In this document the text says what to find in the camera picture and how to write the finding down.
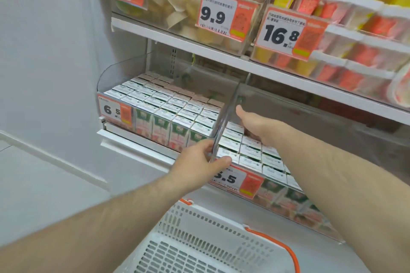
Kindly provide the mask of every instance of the barcode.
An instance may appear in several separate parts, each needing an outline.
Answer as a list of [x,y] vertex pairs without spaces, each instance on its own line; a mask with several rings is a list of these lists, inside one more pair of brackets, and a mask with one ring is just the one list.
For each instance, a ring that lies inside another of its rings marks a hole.
[[207,29],[210,29],[210,30],[212,30],[212,31],[216,31],[216,32],[219,32],[220,34],[223,34],[223,35],[226,35],[227,34],[227,32],[225,31],[225,30],[222,30],[222,29],[219,29],[219,28],[215,28],[215,27],[212,27],[212,26],[208,26],[208,25],[205,25],[205,24],[199,24],[201,27],[203,27],[203,28],[207,28]]
[[321,33],[307,30],[302,38],[299,38],[298,49],[312,51],[316,47],[316,43]]

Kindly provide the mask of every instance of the person's left arm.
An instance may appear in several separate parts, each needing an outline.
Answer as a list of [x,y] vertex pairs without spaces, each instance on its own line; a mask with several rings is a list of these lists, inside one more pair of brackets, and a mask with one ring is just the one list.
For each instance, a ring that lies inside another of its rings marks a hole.
[[229,166],[229,157],[208,163],[212,144],[185,149],[152,183],[0,248],[0,272],[112,273],[175,202]]

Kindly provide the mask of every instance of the baseboard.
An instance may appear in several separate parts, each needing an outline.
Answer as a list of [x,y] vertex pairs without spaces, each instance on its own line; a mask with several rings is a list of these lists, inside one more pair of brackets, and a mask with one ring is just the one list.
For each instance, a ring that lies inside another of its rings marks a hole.
[[39,159],[45,161],[45,162],[49,162],[63,170],[65,170],[66,172],[69,172],[70,174],[73,174],[81,179],[84,179],[85,181],[100,187],[104,190],[107,190],[108,192],[110,192],[110,189],[108,187],[108,183],[106,182],[105,179],[98,177],[96,175],[94,175],[93,173],[84,171],[82,169],[80,169],[79,167],[66,162],[65,160],[56,157],[52,154],[49,154],[48,152],[39,149],[31,144],[28,144],[10,134],[7,134],[4,131],[0,130],[0,140],[4,140],[5,142],[7,142],[8,144],[12,145],[12,146],[16,146],[17,148],[35,156],[38,157]]

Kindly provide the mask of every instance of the white floor tile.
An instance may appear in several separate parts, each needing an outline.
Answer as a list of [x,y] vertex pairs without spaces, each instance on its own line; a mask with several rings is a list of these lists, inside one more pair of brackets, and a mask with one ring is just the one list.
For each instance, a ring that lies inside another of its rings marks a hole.
[[0,245],[109,198],[109,192],[14,146],[0,152]]
[[4,150],[7,147],[10,147],[11,145],[9,145],[7,142],[5,142],[4,140],[0,140],[0,151]]

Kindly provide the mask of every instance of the forearm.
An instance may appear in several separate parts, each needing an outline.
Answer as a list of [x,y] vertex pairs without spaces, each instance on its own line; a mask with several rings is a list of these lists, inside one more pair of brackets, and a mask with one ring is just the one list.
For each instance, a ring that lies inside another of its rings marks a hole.
[[270,144],[369,269],[408,270],[410,240],[403,234],[410,233],[410,187],[360,157],[279,121],[270,123]]
[[183,196],[171,175],[0,249],[0,272],[112,273]]

